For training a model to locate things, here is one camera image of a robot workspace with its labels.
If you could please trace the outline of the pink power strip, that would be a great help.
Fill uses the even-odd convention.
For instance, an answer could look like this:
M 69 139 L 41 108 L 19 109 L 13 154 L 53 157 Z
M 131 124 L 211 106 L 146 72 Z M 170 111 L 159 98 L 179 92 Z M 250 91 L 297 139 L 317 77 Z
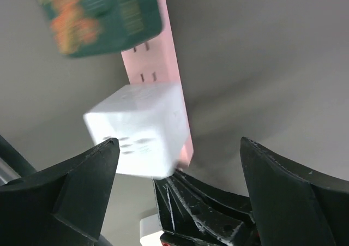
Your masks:
M 157 0 L 161 33 L 121 53 L 129 82 L 182 84 L 166 0 Z

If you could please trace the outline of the white cube plug adapter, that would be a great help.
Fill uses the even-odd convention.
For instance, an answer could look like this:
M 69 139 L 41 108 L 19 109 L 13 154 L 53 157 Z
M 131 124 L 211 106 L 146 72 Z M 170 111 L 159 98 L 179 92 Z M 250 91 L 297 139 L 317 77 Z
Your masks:
M 116 172 L 163 179 L 173 174 L 189 137 L 181 85 L 125 85 L 83 115 L 94 144 L 119 141 Z

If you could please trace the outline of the green cube plug adapter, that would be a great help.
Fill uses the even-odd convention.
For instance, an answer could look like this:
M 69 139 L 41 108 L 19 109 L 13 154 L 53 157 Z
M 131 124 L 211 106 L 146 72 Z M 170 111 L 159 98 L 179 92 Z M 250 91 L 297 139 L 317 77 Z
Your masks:
M 131 49 L 163 30 L 158 0 L 37 0 L 60 54 L 81 58 Z

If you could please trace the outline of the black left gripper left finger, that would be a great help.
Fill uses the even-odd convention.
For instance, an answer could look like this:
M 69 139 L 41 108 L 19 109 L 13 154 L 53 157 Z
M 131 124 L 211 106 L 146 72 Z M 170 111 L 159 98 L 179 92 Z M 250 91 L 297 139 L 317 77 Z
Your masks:
M 119 154 L 110 138 L 37 171 L 1 139 L 1 245 L 109 245 L 101 228 Z

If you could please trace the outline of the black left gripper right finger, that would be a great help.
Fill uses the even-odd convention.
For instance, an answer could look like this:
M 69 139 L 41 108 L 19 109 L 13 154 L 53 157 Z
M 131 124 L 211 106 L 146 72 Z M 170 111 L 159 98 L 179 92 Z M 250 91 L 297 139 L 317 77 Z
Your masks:
M 348 245 L 348 181 L 247 137 L 240 159 L 262 245 Z

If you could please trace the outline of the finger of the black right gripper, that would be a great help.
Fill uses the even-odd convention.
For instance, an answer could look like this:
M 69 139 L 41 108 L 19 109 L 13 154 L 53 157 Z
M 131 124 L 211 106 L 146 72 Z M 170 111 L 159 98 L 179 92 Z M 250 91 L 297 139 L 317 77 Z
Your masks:
M 207 184 L 190 175 L 154 180 L 155 200 L 161 229 L 169 235 L 206 235 L 197 217 L 200 203 L 207 202 Z
M 174 175 L 187 175 L 175 171 Z M 174 235 L 175 241 L 254 241 L 255 222 L 248 197 L 207 184 L 207 202 L 197 220 L 206 235 Z

